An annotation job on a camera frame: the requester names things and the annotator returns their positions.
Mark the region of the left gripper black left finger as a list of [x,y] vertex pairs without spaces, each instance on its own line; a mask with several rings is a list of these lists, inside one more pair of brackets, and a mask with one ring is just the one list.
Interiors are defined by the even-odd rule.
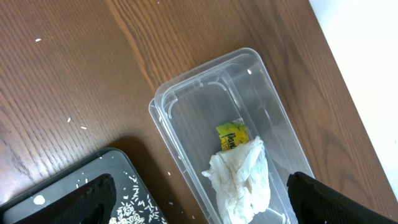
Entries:
[[116,186],[102,174],[17,224],[108,224],[116,204]]

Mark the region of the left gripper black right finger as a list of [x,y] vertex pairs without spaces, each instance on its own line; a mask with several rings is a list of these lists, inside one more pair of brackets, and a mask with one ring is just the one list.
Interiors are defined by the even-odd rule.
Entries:
[[287,188],[299,224],[397,224],[303,172],[289,175]]

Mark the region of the pile of white rice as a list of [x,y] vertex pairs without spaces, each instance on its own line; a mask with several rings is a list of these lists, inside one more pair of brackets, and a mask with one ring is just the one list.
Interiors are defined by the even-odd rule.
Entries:
[[111,173],[116,187],[116,203],[109,224],[168,224],[154,199],[136,174]]

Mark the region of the yellow green snack wrapper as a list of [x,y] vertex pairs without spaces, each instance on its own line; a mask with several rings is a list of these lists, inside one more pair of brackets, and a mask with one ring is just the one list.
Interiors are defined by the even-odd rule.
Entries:
[[248,129],[242,119],[222,124],[216,130],[219,134],[222,151],[228,151],[249,142]]

